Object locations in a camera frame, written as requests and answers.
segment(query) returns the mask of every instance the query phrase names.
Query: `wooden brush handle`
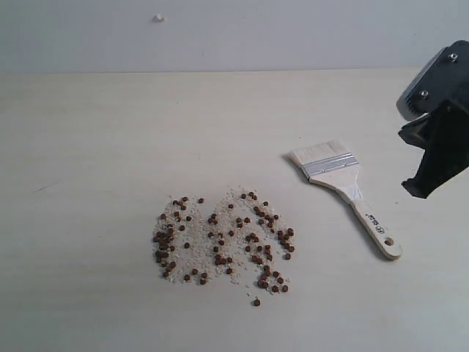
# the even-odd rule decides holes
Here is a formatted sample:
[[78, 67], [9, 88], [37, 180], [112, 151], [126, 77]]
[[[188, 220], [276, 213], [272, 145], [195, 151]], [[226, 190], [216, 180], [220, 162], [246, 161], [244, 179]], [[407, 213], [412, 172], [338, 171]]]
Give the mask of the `wooden brush handle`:
[[398, 259], [402, 255], [402, 247], [384, 228], [368, 203], [363, 199], [357, 199], [352, 201], [351, 206], [380, 251], [389, 259]]

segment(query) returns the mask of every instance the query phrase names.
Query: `white table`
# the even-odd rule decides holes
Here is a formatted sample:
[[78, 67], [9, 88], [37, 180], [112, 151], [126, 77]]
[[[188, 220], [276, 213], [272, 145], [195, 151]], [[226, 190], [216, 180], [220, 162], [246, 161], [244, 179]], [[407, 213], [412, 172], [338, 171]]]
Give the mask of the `white table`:
[[[427, 200], [395, 100], [417, 70], [0, 78], [0, 351], [466, 351], [469, 172]], [[282, 155], [340, 139], [399, 239], [388, 262]], [[288, 294], [173, 285], [150, 243], [173, 197], [255, 188], [297, 233]]]

